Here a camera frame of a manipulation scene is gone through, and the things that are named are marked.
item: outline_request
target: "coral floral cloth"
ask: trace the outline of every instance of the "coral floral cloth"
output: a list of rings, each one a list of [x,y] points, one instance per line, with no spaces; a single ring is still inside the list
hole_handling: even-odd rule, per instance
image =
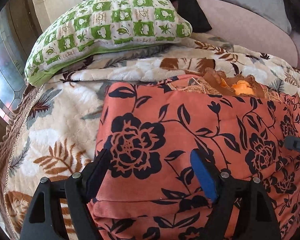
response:
[[[283,140],[300,137],[298,96],[270,101],[171,89],[182,79],[189,75],[108,90],[96,142],[113,159],[88,204],[103,238],[199,239],[212,206],[190,165],[198,148],[234,178],[262,179],[289,239],[300,225],[300,153]],[[240,201],[234,206],[226,238]]]

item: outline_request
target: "brown ruffled fabric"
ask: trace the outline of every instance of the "brown ruffled fabric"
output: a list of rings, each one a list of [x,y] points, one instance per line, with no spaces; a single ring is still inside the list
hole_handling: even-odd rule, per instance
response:
[[[20,129],[24,119],[27,118],[27,112],[31,105],[31,102],[35,99],[40,88],[28,85],[23,93],[22,101],[18,108],[13,111],[13,118],[9,120],[9,125],[6,129],[6,135],[3,136],[0,143],[0,214],[5,224],[5,229],[10,239],[15,240],[14,230],[11,227],[9,217],[7,216],[5,202],[4,202],[4,188],[6,183],[6,173],[9,168],[9,159],[13,151],[13,146],[16,142],[17,136],[20,133]]]

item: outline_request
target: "silver rivet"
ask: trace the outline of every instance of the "silver rivet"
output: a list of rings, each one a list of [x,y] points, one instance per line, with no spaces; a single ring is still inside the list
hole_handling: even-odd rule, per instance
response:
[[[255,183],[260,183],[261,182],[261,180],[258,177],[253,177],[253,181]]]
[[[223,178],[229,178],[229,173],[227,173],[227,172],[225,172],[225,171],[223,171],[223,172],[221,172],[221,177],[223,177]]]
[[[78,179],[78,178],[80,178],[80,176],[81,176],[80,172],[75,172],[74,174],[72,174],[72,178],[74,178],[74,179]]]
[[[42,177],[41,179],[40,179],[40,182],[41,183],[46,183],[48,181],[48,178],[47,177]]]

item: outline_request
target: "blanket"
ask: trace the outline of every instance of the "blanket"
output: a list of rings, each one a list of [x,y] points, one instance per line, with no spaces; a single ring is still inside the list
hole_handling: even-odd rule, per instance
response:
[[[22,102],[22,111],[10,128],[16,136],[2,144],[0,181],[5,184],[0,186],[0,210],[10,238],[19,238],[41,177],[66,179],[93,160],[110,84],[202,75],[206,68],[223,71],[227,77],[252,74],[258,83],[278,93],[300,97],[300,74],[287,62],[204,33],[193,33],[180,45],[95,55],[67,67],[36,90],[27,104]],[[65,201],[62,211],[69,237],[76,239]]]

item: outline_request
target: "pink cushion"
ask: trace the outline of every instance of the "pink cushion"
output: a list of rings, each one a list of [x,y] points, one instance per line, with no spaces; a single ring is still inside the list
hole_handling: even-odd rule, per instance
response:
[[[208,33],[247,49],[284,59],[298,66],[298,53],[292,39],[263,17],[220,0],[197,0],[212,30]]]

